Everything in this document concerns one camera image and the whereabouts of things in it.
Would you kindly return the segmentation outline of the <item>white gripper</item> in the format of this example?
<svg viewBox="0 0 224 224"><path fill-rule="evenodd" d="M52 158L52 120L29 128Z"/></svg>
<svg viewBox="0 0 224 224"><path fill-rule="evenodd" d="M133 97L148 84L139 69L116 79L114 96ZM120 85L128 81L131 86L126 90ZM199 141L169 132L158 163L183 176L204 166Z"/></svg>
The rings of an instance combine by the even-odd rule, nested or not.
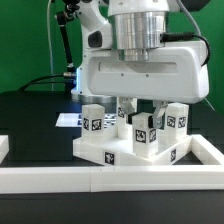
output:
<svg viewBox="0 0 224 224"><path fill-rule="evenodd" d="M194 104L209 93L207 39L183 32L162 33L160 41L162 46L151 49L144 61L121 61L117 51L100 50L89 53L81 65L91 94L120 97L127 124L137 114L135 98L155 100L153 126L160 128L166 101Z"/></svg>

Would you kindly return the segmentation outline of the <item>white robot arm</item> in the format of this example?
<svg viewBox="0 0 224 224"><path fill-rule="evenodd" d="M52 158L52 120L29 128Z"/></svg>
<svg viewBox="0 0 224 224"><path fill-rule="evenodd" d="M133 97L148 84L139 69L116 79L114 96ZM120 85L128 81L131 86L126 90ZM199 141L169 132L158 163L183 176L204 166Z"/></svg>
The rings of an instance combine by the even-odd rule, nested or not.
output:
<svg viewBox="0 0 224 224"><path fill-rule="evenodd" d="M117 97L132 116L133 98L152 100L151 125L159 128L170 102L194 104L209 92L211 50L199 30L170 33L167 16L188 14L182 0L62 0L59 26L77 18L82 31L82 63L75 67L73 93L87 100Z"/></svg>

